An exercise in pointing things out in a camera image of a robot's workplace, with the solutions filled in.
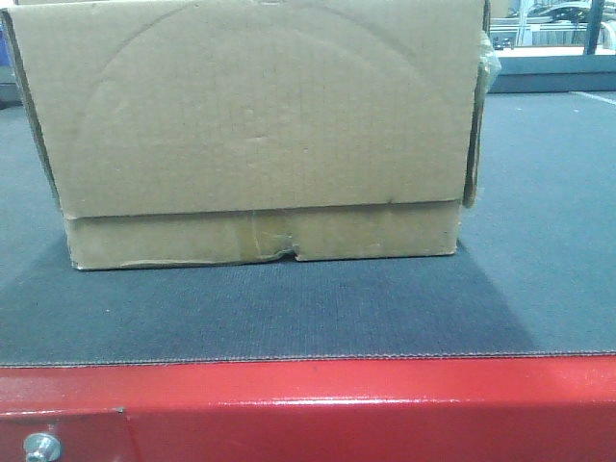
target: conveyor belt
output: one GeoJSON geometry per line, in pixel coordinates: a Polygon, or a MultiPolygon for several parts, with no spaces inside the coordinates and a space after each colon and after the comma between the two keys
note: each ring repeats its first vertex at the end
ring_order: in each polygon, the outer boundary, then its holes
{"type": "Polygon", "coordinates": [[[584,95],[490,96],[452,257],[79,272],[0,111],[0,365],[615,352],[615,127],[584,95]]]}

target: plastic wrap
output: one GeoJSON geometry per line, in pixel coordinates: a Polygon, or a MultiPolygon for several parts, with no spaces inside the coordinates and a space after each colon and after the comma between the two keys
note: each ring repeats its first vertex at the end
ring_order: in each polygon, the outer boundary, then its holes
{"type": "Polygon", "coordinates": [[[494,85],[499,73],[501,73],[501,62],[499,57],[492,46],[492,41],[488,35],[484,32],[481,37],[481,44],[479,45],[479,62],[481,72],[484,74],[483,91],[484,94],[494,85]]]}

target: white surface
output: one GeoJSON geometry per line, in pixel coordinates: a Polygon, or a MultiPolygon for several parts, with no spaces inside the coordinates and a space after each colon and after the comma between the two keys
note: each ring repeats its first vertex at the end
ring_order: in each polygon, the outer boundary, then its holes
{"type": "MultiPolygon", "coordinates": [[[[499,58],[509,57],[531,57],[531,56],[580,56],[584,53],[583,46],[526,46],[514,48],[513,50],[505,48],[497,50],[499,58]]],[[[597,47],[597,55],[615,55],[614,50],[605,50],[597,47]]]]}

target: metal bolt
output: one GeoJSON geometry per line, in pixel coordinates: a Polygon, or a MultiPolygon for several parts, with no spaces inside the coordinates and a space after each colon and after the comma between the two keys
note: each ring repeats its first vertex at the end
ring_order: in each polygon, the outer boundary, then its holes
{"type": "Polygon", "coordinates": [[[33,433],[23,440],[26,462],[54,462],[62,454],[62,445],[48,433],[33,433]]]}

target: curved crease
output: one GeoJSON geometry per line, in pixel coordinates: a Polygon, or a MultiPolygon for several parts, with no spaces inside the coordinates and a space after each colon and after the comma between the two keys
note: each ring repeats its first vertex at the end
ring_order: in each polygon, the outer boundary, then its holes
{"type": "Polygon", "coordinates": [[[109,65],[114,61],[114,59],[117,57],[117,55],[119,55],[122,52],[122,50],[124,48],[126,48],[128,45],[130,45],[135,39],[137,39],[138,37],[142,36],[147,31],[149,31],[153,27],[155,27],[158,24],[160,24],[161,22],[163,22],[165,19],[168,19],[168,18],[170,18],[172,16],[175,16],[176,14],[178,14],[178,13],[182,12],[183,10],[185,10],[186,8],[189,8],[191,5],[192,5],[191,3],[187,3],[186,5],[182,5],[181,7],[175,8],[175,9],[171,10],[168,13],[165,13],[165,14],[162,14],[162,15],[158,16],[153,21],[150,21],[150,22],[147,22],[147,23],[143,24],[137,31],[135,31],[133,34],[131,34],[127,38],[125,38],[115,48],[115,50],[111,54],[111,56],[107,59],[107,61],[105,61],[105,63],[103,63],[103,65],[102,65],[102,67],[100,69],[100,72],[104,72],[107,69],[107,67],[109,67],[109,65]]]}

